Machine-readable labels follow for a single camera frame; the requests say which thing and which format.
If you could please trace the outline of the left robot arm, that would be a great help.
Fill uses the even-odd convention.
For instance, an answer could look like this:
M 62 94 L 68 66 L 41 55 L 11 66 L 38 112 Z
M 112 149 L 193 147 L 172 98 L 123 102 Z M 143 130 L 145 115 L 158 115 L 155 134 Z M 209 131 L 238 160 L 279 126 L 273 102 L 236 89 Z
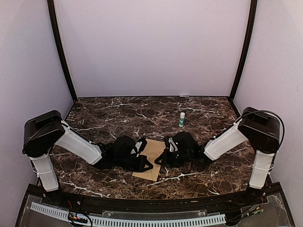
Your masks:
M 118 137 L 108 144 L 92 142 L 70 127 L 59 111 L 53 110 L 25 123 L 22 152 L 29 157 L 43 188 L 49 192 L 49 200 L 56 206 L 63 206 L 67 196 L 59 190 L 59 181 L 49 156 L 54 146 L 77 155 L 97 169 L 118 166 L 142 173 L 153 169 L 147 156 L 141 154 L 146 145 L 145 138 L 135 141 L 128 136 Z

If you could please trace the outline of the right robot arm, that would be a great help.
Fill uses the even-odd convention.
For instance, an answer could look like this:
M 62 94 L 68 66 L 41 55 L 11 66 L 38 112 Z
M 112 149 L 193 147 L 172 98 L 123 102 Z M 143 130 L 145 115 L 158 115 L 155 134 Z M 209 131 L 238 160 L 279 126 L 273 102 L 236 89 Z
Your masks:
M 161 166 L 179 167 L 193 163 L 206 167 L 223 154 L 248 141 L 255 150 L 255 160 L 249 189 L 242 194 L 242 202 L 252 205 L 260 197 L 267 175 L 272 170 L 276 155 L 283 143 L 285 124 L 280 116 L 268 110 L 247 107 L 242 115 L 226 130 L 199 145 L 189 132 L 165 137 L 165 149 L 155 159 Z

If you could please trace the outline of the brown paper envelope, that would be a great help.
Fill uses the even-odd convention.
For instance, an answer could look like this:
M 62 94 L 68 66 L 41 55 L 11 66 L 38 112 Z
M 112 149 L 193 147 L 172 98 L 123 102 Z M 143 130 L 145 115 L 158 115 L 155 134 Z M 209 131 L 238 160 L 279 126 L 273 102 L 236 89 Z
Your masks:
M 145 155 L 147 160 L 153 164 L 153 169 L 142 173 L 133 173 L 132 176 L 156 182 L 160 171 L 160 165 L 155 164 L 154 161 L 163 153 L 165 143 L 163 141 L 150 139 L 147 139 L 146 141 L 147 145 L 141 154 Z

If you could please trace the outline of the white green glue stick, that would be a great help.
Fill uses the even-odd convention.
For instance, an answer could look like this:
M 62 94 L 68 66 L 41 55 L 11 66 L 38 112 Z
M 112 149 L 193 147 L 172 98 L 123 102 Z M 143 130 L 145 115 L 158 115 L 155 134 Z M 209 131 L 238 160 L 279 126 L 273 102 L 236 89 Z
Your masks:
M 180 113 L 180 120 L 179 120 L 179 127 L 182 128 L 184 126 L 184 121 L 185 121 L 185 113 L 181 112 Z

